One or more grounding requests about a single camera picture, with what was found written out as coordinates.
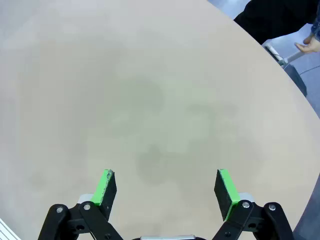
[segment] green gripper pad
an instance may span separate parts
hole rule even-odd
[[[222,218],[224,221],[228,220],[233,208],[241,199],[227,169],[218,169],[214,192],[219,203]]]
[[[93,202],[96,206],[100,206],[103,203],[106,190],[111,182],[112,177],[114,177],[114,171],[111,169],[105,169],[103,171],[99,184],[91,198],[91,202]]]

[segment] metal bolt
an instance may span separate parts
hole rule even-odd
[[[56,212],[59,214],[59,213],[61,213],[63,210],[64,210],[64,209],[60,206],[60,207],[58,207],[58,208],[56,209]]]
[[[90,204],[84,205],[84,206],[83,206],[83,209],[84,209],[84,210],[89,210],[89,209],[90,209]]]
[[[269,204],[269,209],[270,209],[271,211],[274,211],[274,210],[276,210],[276,206],[273,205],[273,204]]]
[[[245,209],[248,209],[250,207],[250,204],[247,201],[244,201],[242,203],[242,207],[244,207]]]
[[[108,233],[108,234],[104,235],[104,238],[107,239],[107,240],[110,240],[111,239],[111,234]]]

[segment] round table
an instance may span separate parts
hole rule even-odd
[[[51,205],[94,192],[104,169],[115,171],[110,222],[124,239],[211,239],[223,223],[220,168],[296,226],[319,174],[320,121],[209,2],[32,1],[10,18],[0,217],[21,239],[38,237]]]

